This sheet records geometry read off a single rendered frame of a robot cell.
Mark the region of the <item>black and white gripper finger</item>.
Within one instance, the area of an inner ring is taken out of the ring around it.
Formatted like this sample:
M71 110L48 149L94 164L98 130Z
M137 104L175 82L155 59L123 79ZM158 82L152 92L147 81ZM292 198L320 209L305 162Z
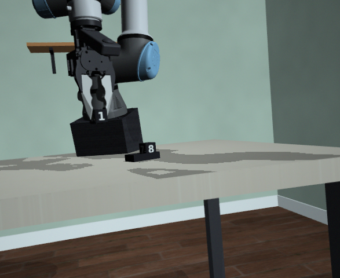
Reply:
M92 96L90 94L92 79L87 76L86 70L81 66L80 60L75 60L73 75L75 82L79 87L77 94L78 100L82 101L85 112L89 120L91 120L93 115Z
M115 86L115 71L110 61L109 68L103 72L103 76L97 78L98 89L96 97L99 101L103 102L103 109L107 109L107 115L111 104L112 94Z

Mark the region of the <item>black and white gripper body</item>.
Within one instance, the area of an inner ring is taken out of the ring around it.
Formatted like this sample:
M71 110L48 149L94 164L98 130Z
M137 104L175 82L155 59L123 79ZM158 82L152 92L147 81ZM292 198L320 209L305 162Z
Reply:
M82 26L83 25L83 26ZM80 60L81 66L89 77L99 76L109 68L109 57L100 55L87 44L79 40L79 30L102 30L102 23L93 19L79 19L70 22L71 35L74 36L75 50L67 53L68 76L74 76L75 60ZM70 65L71 63L71 65Z

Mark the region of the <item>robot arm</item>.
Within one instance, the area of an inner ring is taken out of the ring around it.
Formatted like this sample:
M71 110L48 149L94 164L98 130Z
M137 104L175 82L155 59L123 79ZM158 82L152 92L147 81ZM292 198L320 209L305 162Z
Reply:
M95 30L79 30L79 40L109 57L115 70L115 87L108 119L127 113L118 83L153 79L160 65L159 47L148 33L147 0L32 0L37 14L50 19L69 16L69 21L93 19L115 13L121 3L122 33L117 43ZM102 11L102 14L101 14Z

